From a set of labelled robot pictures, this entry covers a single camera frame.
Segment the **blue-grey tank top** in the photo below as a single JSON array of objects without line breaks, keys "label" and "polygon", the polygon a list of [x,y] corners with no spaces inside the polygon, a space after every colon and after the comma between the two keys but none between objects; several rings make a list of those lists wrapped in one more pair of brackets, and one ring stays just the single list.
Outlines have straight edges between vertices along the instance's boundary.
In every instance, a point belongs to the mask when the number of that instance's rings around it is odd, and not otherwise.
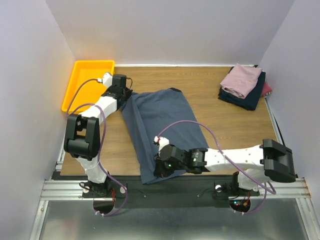
[{"label": "blue-grey tank top", "polygon": [[132,93],[120,108],[140,167],[143,184],[153,184],[163,178],[154,176],[158,146],[155,136],[161,135],[182,150],[208,148],[197,125],[196,117],[183,93],[176,88],[156,92]]}]

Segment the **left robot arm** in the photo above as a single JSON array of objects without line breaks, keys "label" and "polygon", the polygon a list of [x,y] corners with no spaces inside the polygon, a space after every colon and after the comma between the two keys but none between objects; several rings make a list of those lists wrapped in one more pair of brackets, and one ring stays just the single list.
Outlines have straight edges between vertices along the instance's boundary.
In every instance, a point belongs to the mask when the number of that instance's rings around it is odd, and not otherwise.
[{"label": "left robot arm", "polygon": [[106,197],[111,190],[108,171],[102,167],[100,154],[106,136],[106,118],[116,112],[131,96],[127,87],[130,78],[124,74],[106,72],[103,77],[88,79],[106,87],[106,91],[95,103],[84,103],[67,114],[64,136],[64,151],[75,158],[87,175],[87,182],[80,183],[85,194]]}]

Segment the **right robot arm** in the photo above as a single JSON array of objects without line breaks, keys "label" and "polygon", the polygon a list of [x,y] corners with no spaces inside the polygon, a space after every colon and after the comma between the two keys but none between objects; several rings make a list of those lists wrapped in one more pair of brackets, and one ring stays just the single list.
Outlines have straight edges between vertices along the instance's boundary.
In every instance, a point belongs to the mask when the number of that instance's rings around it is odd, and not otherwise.
[{"label": "right robot arm", "polygon": [[154,144],[158,146],[158,153],[153,174],[159,178],[167,178],[177,171],[196,175],[235,168],[235,180],[230,182],[235,195],[242,195],[259,183],[293,183],[296,180],[292,150],[272,139],[264,139],[261,145],[226,150],[183,150],[158,136]]}]

